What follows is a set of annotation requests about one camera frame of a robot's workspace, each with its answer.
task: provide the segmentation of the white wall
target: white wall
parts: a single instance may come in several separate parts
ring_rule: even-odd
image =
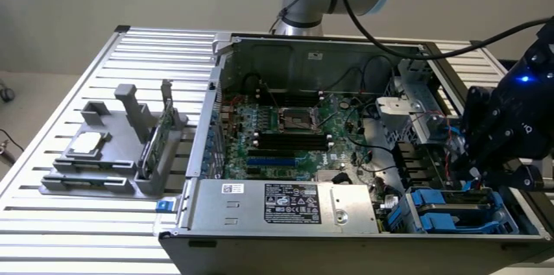
[[[117,24],[264,31],[280,0],[0,0],[0,69],[81,73]],[[389,0],[363,24],[381,37],[468,40],[554,14],[552,0]],[[329,34],[357,34],[326,16]],[[532,31],[491,47],[517,58]]]

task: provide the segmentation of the power supply label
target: power supply label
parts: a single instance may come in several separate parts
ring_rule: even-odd
[[[316,185],[265,184],[264,192],[262,219],[266,223],[321,223]]]

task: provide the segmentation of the green circuit board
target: green circuit board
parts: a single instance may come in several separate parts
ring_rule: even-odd
[[[282,122],[282,108],[276,106],[260,106],[248,96],[240,96],[232,104],[232,112],[226,116],[226,141],[225,141],[225,170],[224,178],[229,179],[274,179],[274,180],[310,180],[320,170],[339,170],[343,163],[345,168],[356,168],[351,163],[352,152],[363,157],[363,149],[353,145],[345,138],[344,120],[351,109],[337,107],[343,99],[339,95],[328,96],[313,108],[289,108],[290,112],[301,110],[312,116],[310,129],[292,121]],[[348,122],[356,124],[357,112],[351,114]],[[330,135],[333,146],[326,150],[296,150],[294,166],[256,166],[260,173],[246,173],[248,150],[256,149],[252,142],[254,132],[262,130],[266,133],[308,133]],[[363,135],[349,134],[359,143],[365,144]]]

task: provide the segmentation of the motherboard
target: motherboard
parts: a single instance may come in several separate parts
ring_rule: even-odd
[[[341,171],[355,174],[367,154],[345,135],[365,144],[355,105],[360,99],[333,93],[230,97],[222,107],[224,178],[324,181]]]

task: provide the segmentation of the gray 3d-printed holder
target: gray 3d-printed holder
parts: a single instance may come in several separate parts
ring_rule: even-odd
[[[148,106],[137,103],[134,92],[134,85],[130,84],[120,84],[114,90],[125,112],[109,111],[104,102],[89,101],[85,104],[80,112],[85,122],[61,157],[54,160],[50,174],[42,177],[39,193],[125,198],[161,196],[188,118],[173,108],[173,126],[158,163],[149,177],[140,177],[140,159],[161,112],[150,114]],[[82,150],[82,139],[78,139],[90,135],[94,144]]]

